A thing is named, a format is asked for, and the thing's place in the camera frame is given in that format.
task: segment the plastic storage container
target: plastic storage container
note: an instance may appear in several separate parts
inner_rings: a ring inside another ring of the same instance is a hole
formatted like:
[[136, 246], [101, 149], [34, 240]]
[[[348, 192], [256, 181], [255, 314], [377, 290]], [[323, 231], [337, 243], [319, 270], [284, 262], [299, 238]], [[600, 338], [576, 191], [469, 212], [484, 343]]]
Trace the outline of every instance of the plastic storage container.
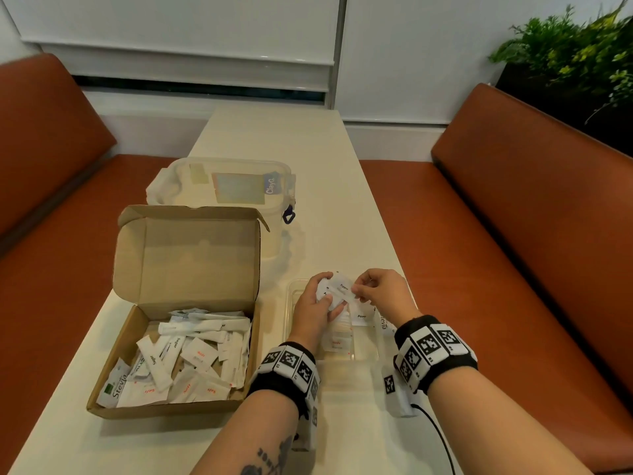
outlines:
[[261, 231], [261, 256], [276, 256], [284, 223], [294, 218], [294, 181], [278, 161], [182, 158], [163, 168], [147, 187], [148, 205], [257, 208], [270, 233]]
[[[307, 279], [291, 282], [287, 290], [284, 339], [292, 328], [292, 314], [297, 300], [303, 294]], [[367, 304], [372, 316], [369, 326], [352, 325], [352, 349], [349, 353], [323, 351], [315, 353], [316, 364], [325, 390], [362, 390], [372, 387], [373, 367], [378, 366], [381, 353], [385, 352], [384, 334], [380, 326], [380, 314]]]

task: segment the left hand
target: left hand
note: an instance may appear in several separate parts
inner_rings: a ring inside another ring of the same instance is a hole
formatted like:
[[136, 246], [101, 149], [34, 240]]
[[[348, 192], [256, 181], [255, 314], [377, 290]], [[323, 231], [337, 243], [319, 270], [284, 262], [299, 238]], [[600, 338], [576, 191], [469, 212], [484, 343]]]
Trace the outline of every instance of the left hand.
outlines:
[[332, 278], [331, 271], [324, 271], [313, 276], [303, 294], [294, 306], [292, 328], [288, 341], [300, 343], [313, 355], [316, 353], [325, 327], [344, 310], [346, 302], [341, 303], [333, 311], [328, 311], [332, 303], [332, 295], [325, 295], [317, 301], [317, 286], [324, 278]]

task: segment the dark planter box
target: dark planter box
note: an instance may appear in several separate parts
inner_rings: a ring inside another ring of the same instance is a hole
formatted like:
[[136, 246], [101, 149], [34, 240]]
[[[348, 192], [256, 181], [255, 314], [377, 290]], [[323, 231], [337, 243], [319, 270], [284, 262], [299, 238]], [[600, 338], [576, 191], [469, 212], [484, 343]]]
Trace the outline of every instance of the dark planter box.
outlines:
[[534, 75], [526, 66], [508, 64], [496, 86], [602, 143], [633, 156], [633, 105], [607, 106], [591, 116], [608, 103], [608, 97], [549, 83], [547, 77]]

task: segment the white table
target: white table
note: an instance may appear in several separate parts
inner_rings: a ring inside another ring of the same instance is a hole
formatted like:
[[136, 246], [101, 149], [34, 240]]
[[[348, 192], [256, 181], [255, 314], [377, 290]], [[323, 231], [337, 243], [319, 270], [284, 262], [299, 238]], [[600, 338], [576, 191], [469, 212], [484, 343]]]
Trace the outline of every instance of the white table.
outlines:
[[[258, 360], [281, 343], [286, 287], [319, 271], [355, 277], [369, 267], [401, 271], [382, 218], [336, 111], [225, 104], [190, 156], [278, 160], [297, 176], [297, 217], [279, 257], [263, 260]], [[17, 474], [187, 474], [228, 415], [105, 421], [85, 404], [131, 304], [111, 293], [22, 448]], [[316, 455], [293, 454], [286, 473], [449, 474], [425, 417], [394, 419], [381, 392], [324, 390]], [[422, 404], [428, 408], [424, 399]]]

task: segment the black cable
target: black cable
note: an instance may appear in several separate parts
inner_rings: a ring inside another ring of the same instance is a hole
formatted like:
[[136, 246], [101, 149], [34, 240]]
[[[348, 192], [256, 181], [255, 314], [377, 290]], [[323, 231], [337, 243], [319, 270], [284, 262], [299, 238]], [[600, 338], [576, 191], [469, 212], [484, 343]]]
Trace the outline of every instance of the black cable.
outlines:
[[451, 457], [451, 452], [448, 451], [448, 445], [446, 444], [446, 441], [444, 440], [442, 432], [439, 431], [439, 427], [437, 426], [437, 424], [435, 423], [435, 421], [433, 420], [431, 415], [429, 415], [429, 413], [426, 410], [424, 410], [423, 407], [421, 407], [419, 405], [416, 405], [415, 403], [412, 403], [411, 406], [414, 407], [414, 408], [417, 408], [424, 415], [426, 415], [427, 418], [431, 421], [431, 423], [435, 427], [435, 429], [437, 431], [437, 434], [439, 435], [439, 438], [442, 440], [442, 444], [444, 444], [444, 449], [446, 450], [446, 455], [448, 455], [448, 461], [451, 463], [451, 471], [453, 472], [453, 475], [455, 475], [455, 466], [453, 465], [453, 457]]

